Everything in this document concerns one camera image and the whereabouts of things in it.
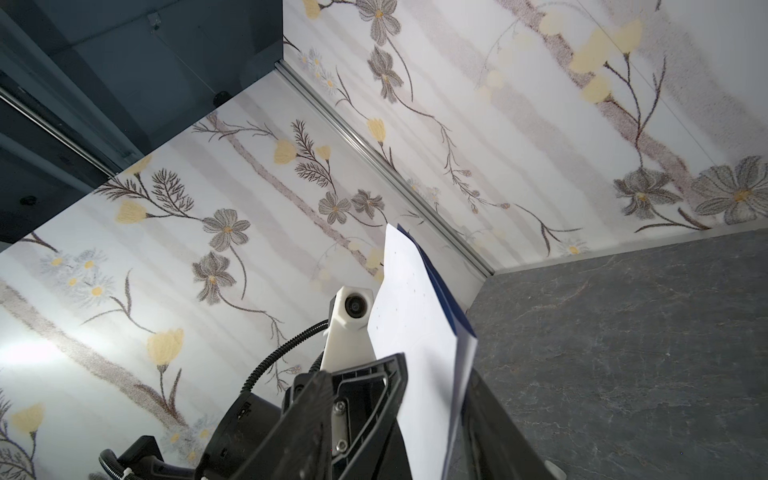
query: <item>branch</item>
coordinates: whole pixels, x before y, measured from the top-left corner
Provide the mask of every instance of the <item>branch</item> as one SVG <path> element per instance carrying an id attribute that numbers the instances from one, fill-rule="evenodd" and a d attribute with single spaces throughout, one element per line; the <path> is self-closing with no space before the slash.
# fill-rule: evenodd
<path id="1" fill-rule="evenodd" d="M 277 140 L 277 136 L 270 130 L 269 127 L 267 127 L 266 124 L 264 124 L 264 127 L 257 127 L 256 125 L 250 123 L 248 121 L 248 127 L 241 127 L 240 125 L 230 125 L 227 122 L 221 122 L 223 125 L 226 125 L 230 127 L 230 130 L 219 128 L 219 127 L 208 127 L 203 122 L 196 123 L 192 126 L 192 132 L 196 134 L 212 134 L 208 141 L 211 141 L 219 135 L 217 140 L 221 140 L 224 137 L 228 137 L 230 135 L 239 134 L 241 131 L 252 131 L 253 137 L 272 137 L 275 140 Z"/>
<path id="2" fill-rule="evenodd" d="M 642 133 L 643 130 L 645 130 L 645 126 L 648 124 L 648 121 L 650 120 L 650 116 L 654 114 L 656 111 L 656 106 L 659 104 L 659 98 L 661 96 L 661 82 L 664 81 L 664 75 L 667 73 L 667 56 L 664 56 L 664 66 L 661 68 L 661 76 L 659 77 L 658 83 L 656 83 L 656 76 L 654 75 L 654 86 L 656 87 L 656 98 L 654 99 L 654 106 L 651 107 L 650 113 L 648 116 L 646 116 L 645 121 L 643 122 L 643 126 L 640 129 L 640 132 Z"/>

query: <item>flower stem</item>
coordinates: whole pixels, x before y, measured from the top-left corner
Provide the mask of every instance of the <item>flower stem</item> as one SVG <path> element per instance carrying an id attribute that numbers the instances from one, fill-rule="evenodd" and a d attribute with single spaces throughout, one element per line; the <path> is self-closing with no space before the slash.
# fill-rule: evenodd
<path id="1" fill-rule="evenodd" d="M 355 220 L 357 220 L 358 222 L 362 223 L 363 225 L 365 225 L 367 227 L 384 227 L 383 225 L 371 225 L 370 223 L 365 223 L 364 221 L 360 220 L 358 217 L 355 217 L 354 215 L 352 215 L 350 212 L 347 212 L 347 214 L 350 217 L 354 218 Z"/>
<path id="2" fill-rule="evenodd" d="M 35 460 L 35 452 L 38 450 L 38 431 L 35 430 L 34 432 L 30 432 L 29 436 L 32 437 L 32 453 L 29 456 L 29 465 L 32 465 L 32 474 L 35 474 L 35 463 L 33 460 Z"/>
<path id="3" fill-rule="evenodd" d="M 240 262 L 240 267 L 243 269 L 243 295 L 240 296 L 240 299 L 242 300 L 245 298 L 245 289 L 248 287 L 248 274 L 245 272 L 245 265 L 243 264 L 242 259 L 240 259 L 240 255 L 237 254 L 232 245 L 230 245 L 230 250 L 232 250 L 232 253 L 235 254 L 237 261 Z"/>
<path id="4" fill-rule="evenodd" d="M 376 209 L 377 209 L 379 212 L 381 212 L 381 213 L 382 213 L 382 217 L 384 217 L 384 223 L 389 223 L 389 221 L 387 221 L 387 219 L 386 219 L 386 215 L 384 214 L 384 210 L 382 210 L 382 209 L 380 209 L 380 208 L 378 208 L 378 207 L 376 207 Z"/>
<path id="5" fill-rule="evenodd" d="M 411 86 L 411 101 L 413 101 L 413 81 L 411 80 L 411 72 L 408 71 L 408 65 L 406 65 L 406 61 L 402 59 L 402 55 L 400 55 L 400 52 L 397 50 L 397 47 L 395 47 L 395 44 L 392 43 L 392 39 L 389 36 L 387 37 L 387 41 L 389 42 L 389 46 L 392 47 L 392 50 L 394 50 L 397 56 L 400 57 L 402 66 L 406 69 L 406 75 L 408 75 L 408 83 Z"/>
<path id="6" fill-rule="evenodd" d="M 347 5 L 354 5 L 355 2 L 351 2 L 350 0 L 331 0 L 331 2 L 328 5 L 322 5 L 320 4 L 320 10 L 323 10 L 324 8 L 328 8 L 334 3 L 346 3 Z"/>
<path id="7" fill-rule="evenodd" d="M 268 316 L 272 321 L 275 321 L 275 322 L 278 322 L 278 323 L 282 323 L 278 319 L 276 319 L 275 317 L 273 317 L 269 313 L 267 313 L 265 310 L 252 310 L 250 308 L 245 308 L 245 307 L 242 307 L 242 306 L 237 306 L 234 303 L 231 303 L 229 300 L 224 298 L 224 295 L 221 294 L 221 289 L 219 289 L 219 297 L 224 301 L 224 303 L 226 303 L 227 305 L 231 306 L 232 308 L 235 308 L 235 309 L 238 309 L 238 310 L 243 310 L 244 312 L 262 313 L 263 315 Z"/>
<path id="8" fill-rule="evenodd" d="M 163 372 L 160 371 L 160 395 L 163 397 L 163 402 L 165 403 L 165 406 L 168 407 L 168 401 L 165 399 L 165 390 L 163 388 Z"/>

